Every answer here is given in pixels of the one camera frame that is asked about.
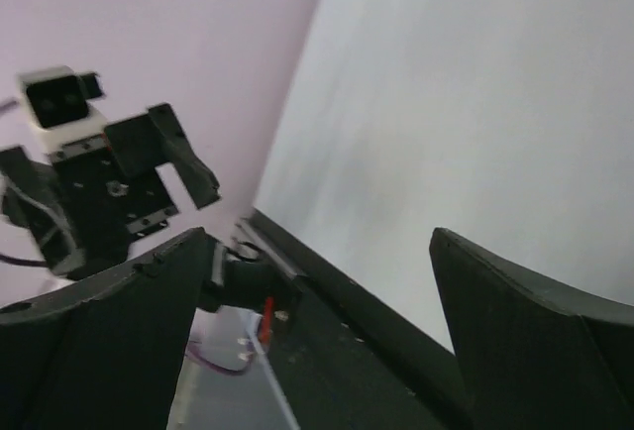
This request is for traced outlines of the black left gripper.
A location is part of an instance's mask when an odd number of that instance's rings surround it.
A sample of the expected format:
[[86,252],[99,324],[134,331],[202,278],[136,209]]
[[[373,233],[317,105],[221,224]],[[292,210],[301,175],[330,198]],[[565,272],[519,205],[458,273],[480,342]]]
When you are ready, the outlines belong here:
[[174,166],[194,205],[220,200],[220,183],[196,155],[168,103],[109,123],[88,117],[52,128],[54,191],[72,238],[63,271],[101,271],[124,262],[136,241],[178,214],[158,167]]

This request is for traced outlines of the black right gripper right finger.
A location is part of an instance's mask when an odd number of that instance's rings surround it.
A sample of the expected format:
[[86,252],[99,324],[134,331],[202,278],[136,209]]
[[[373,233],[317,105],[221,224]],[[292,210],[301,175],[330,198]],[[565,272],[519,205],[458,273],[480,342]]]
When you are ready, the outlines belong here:
[[632,428],[632,306],[448,229],[429,252],[475,428]]

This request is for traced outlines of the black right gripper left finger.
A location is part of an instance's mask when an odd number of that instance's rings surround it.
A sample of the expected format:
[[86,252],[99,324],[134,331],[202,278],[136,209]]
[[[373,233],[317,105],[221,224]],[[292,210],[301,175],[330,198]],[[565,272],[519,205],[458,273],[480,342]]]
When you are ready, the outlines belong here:
[[3,307],[2,428],[165,428],[206,269],[193,228]]

